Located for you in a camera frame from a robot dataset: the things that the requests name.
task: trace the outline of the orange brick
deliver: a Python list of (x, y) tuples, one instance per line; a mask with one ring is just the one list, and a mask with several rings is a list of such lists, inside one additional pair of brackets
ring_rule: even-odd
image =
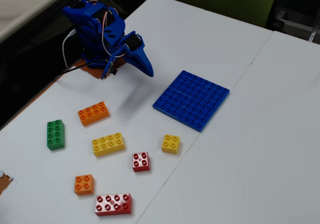
[(78, 114), (84, 126), (109, 116), (105, 102), (100, 102), (94, 106), (80, 110)]
[(75, 177), (74, 192), (78, 196), (94, 193), (95, 180), (92, 175)]

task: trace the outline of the green brick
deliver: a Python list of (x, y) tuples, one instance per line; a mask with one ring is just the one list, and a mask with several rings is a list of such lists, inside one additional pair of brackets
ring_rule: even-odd
[(61, 119), (48, 122), (46, 145), (50, 150), (65, 146), (65, 125)]

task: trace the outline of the black cable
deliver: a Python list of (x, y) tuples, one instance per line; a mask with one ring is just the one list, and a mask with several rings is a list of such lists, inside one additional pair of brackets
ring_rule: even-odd
[(61, 74), (59, 74), (58, 76), (63, 75), (63, 74), (65, 74), (65, 73), (69, 73), (69, 72), (74, 71), (74, 70), (76, 70), (76, 69), (78, 69), (78, 68), (85, 67), (85, 66), (87, 66), (87, 65), (89, 65), (89, 64), (92, 64), (92, 63), (96, 63), (96, 62), (102, 61), (102, 60), (105, 60), (105, 58), (100, 59), (100, 60), (95, 60), (95, 61), (92, 61), (92, 62), (89, 62), (89, 63), (85, 63), (85, 64), (83, 64), (83, 65), (81, 65), (81, 66), (79, 66), (79, 67), (73, 68), (73, 69), (69, 69), (69, 70), (67, 70), (67, 71), (62, 72), (62, 73), (61, 73)]

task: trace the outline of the lego duplo brick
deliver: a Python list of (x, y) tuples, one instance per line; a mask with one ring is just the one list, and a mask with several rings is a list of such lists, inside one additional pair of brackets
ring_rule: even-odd
[(132, 168), (135, 172), (150, 170), (148, 152), (132, 154)]
[(78, 115), (82, 124), (85, 126), (109, 116), (109, 112), (105, 102), (100, 102), (91, 107), (80, 110)]
[(201, 132), (229, 90), (182, 71), (153, 108)]
[(130, 214), (131, 207), (132, 198), (130, 193), (97, 196), (94, 212), (97, 216)]
[(65, 125), (62, 120), (47, 123), (47, 147), (50, 150), (65, 146)]
[(96, 157), (113, 153), (125, 148), (121, 133), (115, 133), (92, 140), (93, 153)]
[(166, 134), (164, 136), (161, 149), (165, 153), (178, 154), (180, 137)]
[(75, 177), (74, 192), (78, 196), (94, 193), (95, 180), (92, 175)]

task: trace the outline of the small yellow brick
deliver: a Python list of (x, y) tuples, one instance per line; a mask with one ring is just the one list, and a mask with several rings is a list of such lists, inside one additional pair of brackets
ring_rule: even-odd
[(178, 154), (180, 137), (166, 134), (162, 142), (162, 151), (165, 153)]

